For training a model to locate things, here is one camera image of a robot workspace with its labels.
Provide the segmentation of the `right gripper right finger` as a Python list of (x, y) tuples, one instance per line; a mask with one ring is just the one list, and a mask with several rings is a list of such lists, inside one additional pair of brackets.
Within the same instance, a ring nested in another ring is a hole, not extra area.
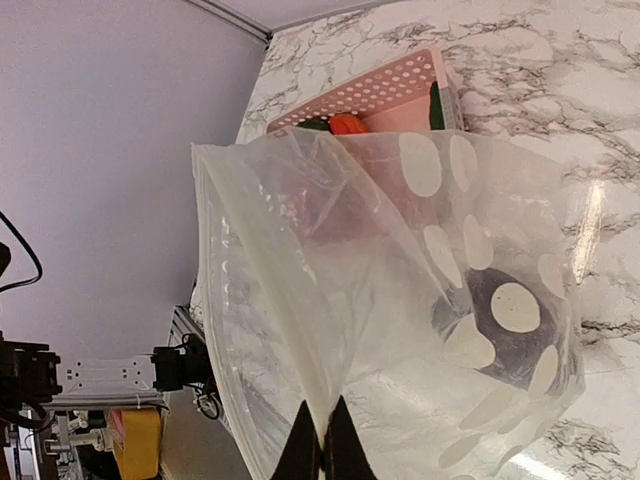
[(343, 396), (324, 437), (324, 472), (331, 480), (376, 480)]

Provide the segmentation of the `green avocado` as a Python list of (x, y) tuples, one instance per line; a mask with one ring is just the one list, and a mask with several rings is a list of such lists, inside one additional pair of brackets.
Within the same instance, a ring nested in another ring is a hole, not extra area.
[(297, 124), (298, 128), (314, 130), (314, 131), (326, 131), (331, 133), (331, 126), (328, 120), (321, 117), (314, 117), (306, 119)]

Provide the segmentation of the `clear dotted zip top bag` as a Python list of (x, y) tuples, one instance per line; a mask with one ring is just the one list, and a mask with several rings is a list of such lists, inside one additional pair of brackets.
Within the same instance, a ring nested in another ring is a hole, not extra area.
[[(332, 150), (381, 233), (317, 244), (282, 212), (285, 168)], [(410, 227), (353, 158), (399, 159), (424, 200)], [(303, 401), (319, 444), (343, 396), (379, 479), (489, 479), (584, 389), (558, 163), (454, 131), (335, 136), (284, 129), (192, 149), (194, 299), (232, 435), (250, 475), (275, 469)], [(566, 300), (567, 358), (548, 395), (454, 361), (431, 325), (469, 269), (535, 277)]]

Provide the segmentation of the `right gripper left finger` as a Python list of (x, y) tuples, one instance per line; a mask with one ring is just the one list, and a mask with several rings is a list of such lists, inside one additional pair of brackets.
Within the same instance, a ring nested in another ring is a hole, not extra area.
[(318, 480), (320, 445), (307, 402), (296, 414), (275, 469), (275, 480)]

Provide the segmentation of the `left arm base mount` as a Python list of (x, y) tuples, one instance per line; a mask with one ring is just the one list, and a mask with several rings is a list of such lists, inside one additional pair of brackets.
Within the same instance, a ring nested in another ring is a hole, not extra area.
[(196, 334), (185, 334), (175, 346), (156, 346), (150, 357), (155, 379), (152, 386), (159, 392), (196, 388), (213, 378), (206, 344)]

